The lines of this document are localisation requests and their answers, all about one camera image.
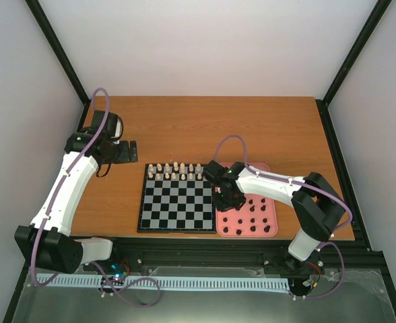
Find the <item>gray floor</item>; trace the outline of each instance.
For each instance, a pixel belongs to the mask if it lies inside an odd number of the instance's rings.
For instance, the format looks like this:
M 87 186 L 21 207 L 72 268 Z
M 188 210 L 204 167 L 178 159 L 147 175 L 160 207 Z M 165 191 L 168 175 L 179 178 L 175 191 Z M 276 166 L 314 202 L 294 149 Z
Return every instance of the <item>gray floor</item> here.
M 150 308 L 132 308 L 117 297 L 84 288 L 26 286 L 14 322 L 396 322 L 376 271 L 349 271 L 339 291 L 319 301 L 292 301 L 265 292 L 162 292 Z M 315 295 L 334 286 L 323 277 Z M 148 302 L 154 291 L 127 291 Z

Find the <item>chessboard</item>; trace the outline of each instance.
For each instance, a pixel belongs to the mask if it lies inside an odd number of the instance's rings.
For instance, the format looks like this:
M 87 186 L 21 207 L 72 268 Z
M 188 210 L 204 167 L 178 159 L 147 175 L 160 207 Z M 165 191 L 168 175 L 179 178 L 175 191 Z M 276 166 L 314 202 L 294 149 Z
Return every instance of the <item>chessboard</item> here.
M 146 164 L 138 232 L 216 232 L 213 188 L 204 165 Z

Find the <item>black square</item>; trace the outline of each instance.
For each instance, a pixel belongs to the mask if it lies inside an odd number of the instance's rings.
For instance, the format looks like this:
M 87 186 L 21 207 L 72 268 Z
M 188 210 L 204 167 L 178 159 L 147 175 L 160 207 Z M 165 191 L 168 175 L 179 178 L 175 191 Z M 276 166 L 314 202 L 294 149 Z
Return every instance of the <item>black square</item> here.
M 193 227 L 195 229 L 202 229 L 203 228 L 203 220 L 195 220 L 193 222 Z
M 204 220 L 211 220 L 211 212 L 204 212 L 203 219 Z
M 159 219 L 159 211 L 152 211 L 152 216 L 150 217 L 152 220 L 157 220 Z
M 186 220 L 193 220 L 193 212 L 186 212 Z
M 177 229 L 184 229 L 186 227 L 186 220 L 177 220 Z
M 141 227 L 150 227 L 150 220 L 142 220 Z
M 152 204 L 151 203 L 144 203 L 143 211 L 151 211 L 151 210 L 152 210 Z
M 159 227 L 162 229 L 166 229 L 168 227 L 168 220 L 160 220 Z

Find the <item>white wall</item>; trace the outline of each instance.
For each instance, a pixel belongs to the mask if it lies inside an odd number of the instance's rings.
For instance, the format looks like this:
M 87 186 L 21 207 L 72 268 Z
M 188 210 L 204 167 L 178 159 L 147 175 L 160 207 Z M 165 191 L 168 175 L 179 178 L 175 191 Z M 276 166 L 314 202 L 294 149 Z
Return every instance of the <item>white wall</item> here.
M 41 208 L 81 104 L 24 1 L 0 1 L 0 322 L 24 263 L 13 235 Z
M 322 98 L 376 0 L 41 0 L 86 89 Z
M 330 105 L 373 248 L 396 286 L 396 1 Z

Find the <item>wooden table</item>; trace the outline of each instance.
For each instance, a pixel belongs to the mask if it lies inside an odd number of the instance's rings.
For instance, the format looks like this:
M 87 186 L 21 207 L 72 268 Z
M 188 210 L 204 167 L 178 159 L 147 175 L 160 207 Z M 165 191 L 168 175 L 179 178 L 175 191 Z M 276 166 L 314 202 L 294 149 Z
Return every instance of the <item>wooden table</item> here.
M 96 108 L 105 109 L 97 98 Z M 218 143 L 233 133 L 248 145 L 249 162 L 292 176 L 321 173 L 341 195 L 314 98 L 112 97 L 111 112 L 125 123 L 123 140 L 136 140 L 138 163 L 113 165 L 105 178 L 90 179 L 73 220 L 73 235 L 223 238 L 218 234 L 137 233 L 145 164 L 209 162 Z M 91 121 L 88 114 L 86 124 Z M 242 162 L 242 147 L 231 139 L 219 162 Z M 279 231 L 292 239 L 300 224 L 292 208 L 276 202 Z M 353 240 L 350 226 L 335 239 Z

